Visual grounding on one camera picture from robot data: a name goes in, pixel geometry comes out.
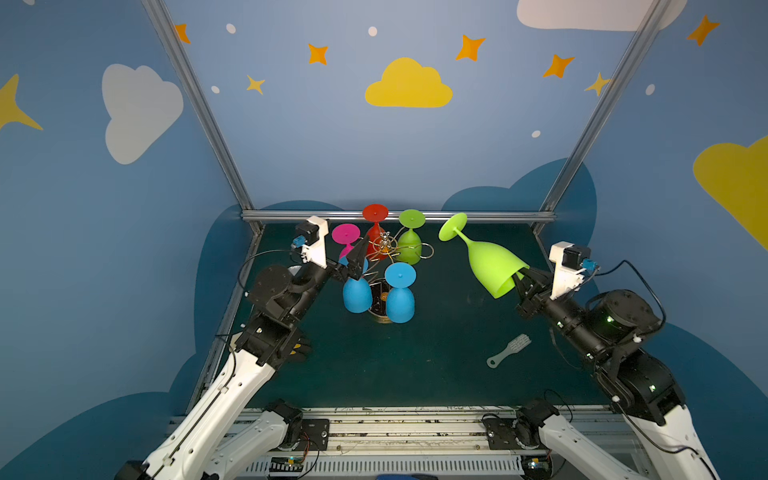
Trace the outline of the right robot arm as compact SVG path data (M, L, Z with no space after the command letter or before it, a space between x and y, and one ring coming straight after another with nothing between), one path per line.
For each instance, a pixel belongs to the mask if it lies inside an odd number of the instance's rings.
M524 318L542 315L592 367L592 377L643 445L661 479L715 479L718 474L669 368L644 351L663 321L631 290L612 290L579 305L552 298L554 277L524 268L513 277Z

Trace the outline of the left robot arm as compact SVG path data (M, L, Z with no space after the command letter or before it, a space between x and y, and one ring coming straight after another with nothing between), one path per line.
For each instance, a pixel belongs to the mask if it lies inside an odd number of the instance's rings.
M258 457L297 443L303 414L282 400L271 402L248 427L224 437L252 397L293 358L307 354L298 325L327 281L358 280L368 240L362 238L346 263L320 257L291 272L283 265L263 269L248 294L253 312L230 341L229 357L217 379L175 431L145 460L126 462L119 479L235 479Z

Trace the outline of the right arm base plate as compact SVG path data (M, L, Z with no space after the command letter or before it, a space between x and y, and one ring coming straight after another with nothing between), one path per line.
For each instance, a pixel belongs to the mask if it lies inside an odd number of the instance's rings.
M487 417L481 422L491 450L535 450L541 445L537 430L525 419Z

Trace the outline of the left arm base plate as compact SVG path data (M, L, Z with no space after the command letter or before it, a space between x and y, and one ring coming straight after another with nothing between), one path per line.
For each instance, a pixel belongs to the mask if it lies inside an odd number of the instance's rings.
M328 419L303 419L301 424L288 427L284 442L278 447L282 451L326 451L330 436Z

